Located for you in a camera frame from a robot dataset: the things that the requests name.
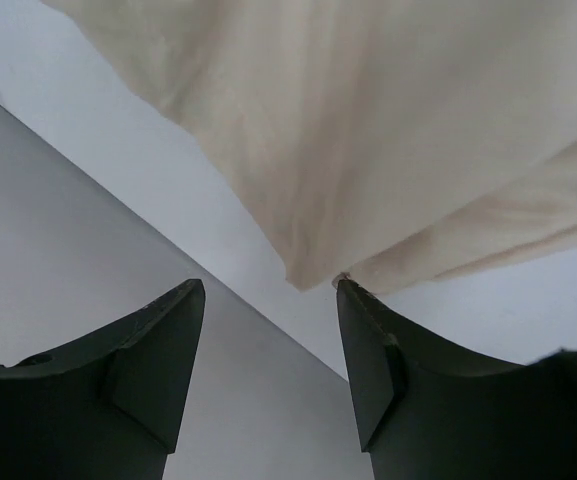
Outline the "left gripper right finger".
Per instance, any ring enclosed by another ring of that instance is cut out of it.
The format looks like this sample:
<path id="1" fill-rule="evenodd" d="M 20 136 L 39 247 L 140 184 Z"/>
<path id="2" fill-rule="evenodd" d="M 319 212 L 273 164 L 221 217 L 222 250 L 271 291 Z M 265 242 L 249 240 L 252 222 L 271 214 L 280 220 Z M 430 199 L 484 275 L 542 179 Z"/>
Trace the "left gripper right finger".
<path id="1" fill-rule="evenodd" d="M 577 479 L 577 351 L 526 366 L 462 347 L 350 280 L 337 311 L 378 479 Z"/>

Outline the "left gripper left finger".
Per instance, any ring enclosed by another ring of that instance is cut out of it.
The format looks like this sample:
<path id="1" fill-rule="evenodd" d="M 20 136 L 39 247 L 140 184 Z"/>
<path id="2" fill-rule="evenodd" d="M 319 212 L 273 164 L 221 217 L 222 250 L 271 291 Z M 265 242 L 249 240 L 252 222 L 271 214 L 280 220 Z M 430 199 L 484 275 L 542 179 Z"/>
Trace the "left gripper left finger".
<path id="1" fill-rule="evenodd" d="M 159 479 L 176 450 L 204 316 L 191 279 L 0 365 L 0 479 Z"/>

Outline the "beige trousers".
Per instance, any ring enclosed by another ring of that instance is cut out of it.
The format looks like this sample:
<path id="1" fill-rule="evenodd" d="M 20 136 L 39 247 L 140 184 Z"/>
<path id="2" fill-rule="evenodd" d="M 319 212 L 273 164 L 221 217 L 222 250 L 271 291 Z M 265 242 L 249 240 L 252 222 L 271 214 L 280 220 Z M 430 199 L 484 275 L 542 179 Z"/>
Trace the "beige trousers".
<path id="1" fill-rule="evenodd" d="M 299 290 L 577 246 L 577 1 L 57 1 Z"/>

